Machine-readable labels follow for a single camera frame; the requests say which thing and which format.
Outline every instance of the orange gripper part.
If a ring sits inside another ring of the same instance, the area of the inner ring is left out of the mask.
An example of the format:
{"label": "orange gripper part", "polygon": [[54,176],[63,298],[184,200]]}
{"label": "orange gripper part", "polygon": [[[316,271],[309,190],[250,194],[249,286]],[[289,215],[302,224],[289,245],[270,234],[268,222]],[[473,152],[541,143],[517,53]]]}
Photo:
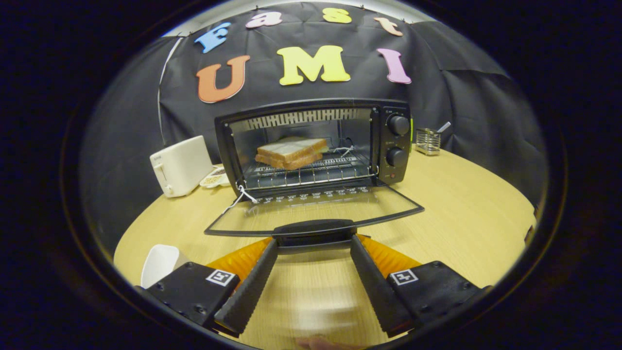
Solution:
{"label": "orange gripper part", "polygon": [[249,244],[244,248],[212,261],[206,266],[235,273],[239,277],[238,286],[240,286],[246,277],[248,277],[249,273],[251,273],[251,270],[255,267],[255,264],[257,264],[261,254],[263,254],[271,240],[272,237],[268,237],[253,244]]}
{"label": "orange gripper part", "polygon": [[392,272],[408,270],[409,268],[421,265],[417,260],[409,258],[397,250],[378,243],[369,237],[360,234],[356,236],[361,240],[365,250],[367,250],[371,259],[374,260],[376,267],[378,267],[378,270],[380,270],[384,278],[387,278]]}

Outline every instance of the toast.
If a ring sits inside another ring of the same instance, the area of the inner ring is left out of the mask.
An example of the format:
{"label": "toast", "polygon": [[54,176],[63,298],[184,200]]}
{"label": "toast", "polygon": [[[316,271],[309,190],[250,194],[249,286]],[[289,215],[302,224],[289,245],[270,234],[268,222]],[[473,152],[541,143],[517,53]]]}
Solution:
{"label": "toast", "polygon": [[295,170],[320,160],[326,151],[328,146],[323,138],[290,136],[259,147],[255,160],[274,168]]}

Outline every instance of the letter m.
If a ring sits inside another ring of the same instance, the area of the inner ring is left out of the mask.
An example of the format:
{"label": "letter m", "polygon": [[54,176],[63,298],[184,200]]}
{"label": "letter m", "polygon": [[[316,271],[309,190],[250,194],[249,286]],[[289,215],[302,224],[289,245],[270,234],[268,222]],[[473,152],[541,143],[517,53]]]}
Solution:
{"label": "letter m", "polygon": [[311,57],[300,47],[284,47],[276,53],[283,56],[284,74],[279,80],[281,85],[300,84],[304,78],[298,74],[298,69],[312,82],[317,79],[322,67],[325,82],[347,82],[350,75],[346,73],[341,61],[339,46],[324,45],[317,50],[315,57]]}

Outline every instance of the white cup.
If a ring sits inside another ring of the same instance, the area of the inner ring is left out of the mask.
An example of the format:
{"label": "white cup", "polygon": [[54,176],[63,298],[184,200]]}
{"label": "white cup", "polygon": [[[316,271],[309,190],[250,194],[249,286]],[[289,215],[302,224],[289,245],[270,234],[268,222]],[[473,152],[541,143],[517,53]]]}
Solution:
{"label": "white cup", "polygon": [[149,288],[190,260],[172,245],[154,245],[142,267],[141,286]]}

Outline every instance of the black fabric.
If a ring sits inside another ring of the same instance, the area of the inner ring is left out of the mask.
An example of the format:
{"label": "black fabric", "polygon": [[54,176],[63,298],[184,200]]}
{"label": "black fabric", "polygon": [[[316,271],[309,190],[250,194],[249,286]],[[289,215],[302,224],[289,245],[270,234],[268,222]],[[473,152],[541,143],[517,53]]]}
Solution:
{"label": "black fabric", "polygon": [[[350,13],[349,24],[323,19],[322,9]],[[279,11],[276,26],[245,28],[256,14]],[[404,35],[386,32],[374,17],[386,17]],[[226,41],[203,54],[195,40],[230,22]],[[269,6],[217,22],[181,39],[166,65],[160,86],[162,135],[157,120],[157,86],[164,60],[178,38],[163,38],[132,61],[112,84],[86,134],[81,174],[84,203],[106,246],[114,250],[129,224],[159,195],[149,155],[203,135],[213,163],[220,163],[214,118],[240,110],[312,98],[391,98],[408,100],[416,128],[452,126],[442,148],[499,175],[533,204],[540,199],[547,170],[542,135],[519,87],[485,52],[439,22],[406,24],[384,14],[329,3],[298,2]],[[311,56],[323,45],[337,45],[349,82],[311,82],[281,86],[283,58],[277,50],[299,46]],[[378,48],[396,50],[408,85],[390,82]],[[246,79],[233,97],[204,103],[197,72],[220,64],[216,87],[226,87],[226,62],[250,55]]]}
{"label": "black fabric", "polygon": [[110,254],[134,219],[162,194],[149,155],[163,147],[157,90],[176,41],[161,38],[128,62],[102,96],[84,134],[81,199]]}

